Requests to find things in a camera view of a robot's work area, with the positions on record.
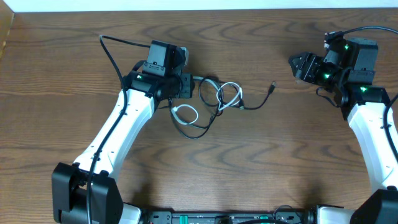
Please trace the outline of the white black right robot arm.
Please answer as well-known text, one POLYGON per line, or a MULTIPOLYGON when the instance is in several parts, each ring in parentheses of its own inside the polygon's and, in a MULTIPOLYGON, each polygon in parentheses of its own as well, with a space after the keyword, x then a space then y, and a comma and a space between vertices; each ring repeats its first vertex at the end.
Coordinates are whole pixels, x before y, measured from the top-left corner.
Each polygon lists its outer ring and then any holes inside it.
POLYGON ((378 44, 339 37, 325 41, 326 55, 292 55, 293 76, 334 95, 333 106, 353 130, 364 157, 371 196, 356 210, 317 205, 305 223, 397 223, 397 130, 385 88, 373 85, 378 44))

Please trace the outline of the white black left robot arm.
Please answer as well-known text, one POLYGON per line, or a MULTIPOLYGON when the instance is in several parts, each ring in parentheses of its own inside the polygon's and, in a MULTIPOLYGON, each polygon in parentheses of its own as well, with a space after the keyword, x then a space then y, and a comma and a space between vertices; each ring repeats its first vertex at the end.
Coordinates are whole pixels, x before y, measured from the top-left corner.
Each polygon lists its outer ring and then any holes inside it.
POLYGON ((163 100, 191 98, 193 76, 183 72, 185 47, 154 40, 147 59, 119 76, 121 91, 110 116, 73 164, 52 173, 53 218, 57 223, 139 223, 140 208, 123 202, 117 179, 139 131, 163 100))

